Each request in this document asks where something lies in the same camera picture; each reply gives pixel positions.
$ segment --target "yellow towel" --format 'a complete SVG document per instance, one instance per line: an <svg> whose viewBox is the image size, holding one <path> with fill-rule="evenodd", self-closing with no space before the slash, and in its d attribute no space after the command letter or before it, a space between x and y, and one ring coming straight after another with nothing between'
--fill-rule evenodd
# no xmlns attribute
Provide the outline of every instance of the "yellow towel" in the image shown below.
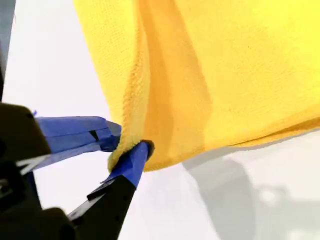
<svg viewBox="0 0 320 240"><path fill-rule="evenodd" d="M74 0L121 140L146 171L320 126L318 0Z"/></svg>

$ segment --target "blue tape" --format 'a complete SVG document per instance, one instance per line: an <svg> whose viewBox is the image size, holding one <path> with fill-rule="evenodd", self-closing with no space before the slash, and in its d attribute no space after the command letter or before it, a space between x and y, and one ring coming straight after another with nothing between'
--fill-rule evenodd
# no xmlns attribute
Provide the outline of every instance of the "blue tape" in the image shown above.
<svg viewBox="0 0 320 240"><path fill-rule="evenodd" d="M108 178L101 183L106 183L120 175L128 179L135 187L138 186L146 161L148 160L149 146L140 142L129 152L122 155L119 162Z"/></svg>
<svg viewBox="0 0 320 240"><path fill-rule="evenodd" d="M36 121L52 152L36 169L83 153L112 152L120 140L121 126L98 116L37 117Z"/></svg>

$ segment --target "white table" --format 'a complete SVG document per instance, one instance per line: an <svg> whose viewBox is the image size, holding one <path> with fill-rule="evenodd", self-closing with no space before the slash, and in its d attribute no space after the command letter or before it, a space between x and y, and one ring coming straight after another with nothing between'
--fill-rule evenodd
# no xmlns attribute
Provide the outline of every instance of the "white table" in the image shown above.
<svg viewBox="0 0 320 240"><path fill-rule="evenodd" d="M71 0L17 0L3 100L38 116L110 119ZM108 175L107 158L36 170L42 206L71 212ZM319 239L319 183L320 131L214 150L144 173L119 239Z"/></svg>

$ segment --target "microfiber towel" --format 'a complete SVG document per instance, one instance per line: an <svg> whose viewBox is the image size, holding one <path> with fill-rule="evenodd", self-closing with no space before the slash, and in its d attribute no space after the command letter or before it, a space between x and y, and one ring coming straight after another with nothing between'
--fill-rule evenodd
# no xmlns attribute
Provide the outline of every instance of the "microfiber towel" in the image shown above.
<svg viewBox="0 0 320 240"><path fill-rule="evenodd" d="M318 0L74 0L112 120L145 171L320 126Z"/></svg>

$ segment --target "gray wall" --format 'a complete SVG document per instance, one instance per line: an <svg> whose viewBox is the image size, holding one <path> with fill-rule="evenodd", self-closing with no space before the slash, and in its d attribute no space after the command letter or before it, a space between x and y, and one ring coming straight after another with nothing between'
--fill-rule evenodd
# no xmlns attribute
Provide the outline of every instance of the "gray wall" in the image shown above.
<svg viewBox="0 0 320 240"><path fill-rule="evenodd" d="M0 0L0 66L4 75L16 0Z"/></svg>

